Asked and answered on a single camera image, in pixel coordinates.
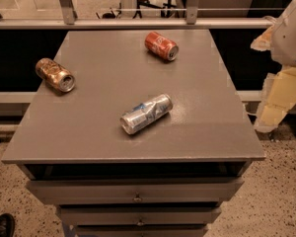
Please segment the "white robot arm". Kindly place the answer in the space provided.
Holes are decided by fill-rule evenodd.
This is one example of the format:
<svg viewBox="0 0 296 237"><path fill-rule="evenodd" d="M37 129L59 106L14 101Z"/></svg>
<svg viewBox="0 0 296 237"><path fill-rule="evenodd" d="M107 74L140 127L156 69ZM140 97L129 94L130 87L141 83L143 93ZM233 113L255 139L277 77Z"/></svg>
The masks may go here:
<svg viewBox="0 0 296 237"><path fill-rule="evenodd" d="M256 112L254 129L268 133L296 105L296 0L251 43L251 49L269 50L271 59L281 65L279 72L268 73L264 79Z"/></svg>

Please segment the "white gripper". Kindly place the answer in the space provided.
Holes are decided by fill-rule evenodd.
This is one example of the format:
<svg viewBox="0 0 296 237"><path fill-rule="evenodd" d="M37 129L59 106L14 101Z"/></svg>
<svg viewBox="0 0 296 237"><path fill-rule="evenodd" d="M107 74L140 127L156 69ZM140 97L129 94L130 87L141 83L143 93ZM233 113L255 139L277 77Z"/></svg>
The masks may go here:
<svg viewBox="0 0 296 237"><path fill-rule="evenodd" d="M292 0L273 26L253 40L251 49L267 51L282 64L276 73L268 73L261 90L254 129L272 132L296 105L296 0Z"/></svg>

